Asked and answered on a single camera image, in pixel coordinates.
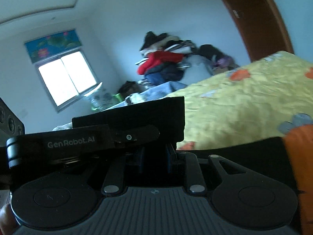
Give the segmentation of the person's left hand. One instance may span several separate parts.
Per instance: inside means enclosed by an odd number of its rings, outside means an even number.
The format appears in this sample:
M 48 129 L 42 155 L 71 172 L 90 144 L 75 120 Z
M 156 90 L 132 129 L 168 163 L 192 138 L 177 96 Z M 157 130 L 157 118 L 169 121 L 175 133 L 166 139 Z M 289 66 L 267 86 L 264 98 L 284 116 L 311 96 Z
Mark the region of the person's left hand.
M 12 212 L 11 205 L 6 204 L 0 212 L 0 233 L 1 235 L 12 235 L 19 228 L 15 216 Z

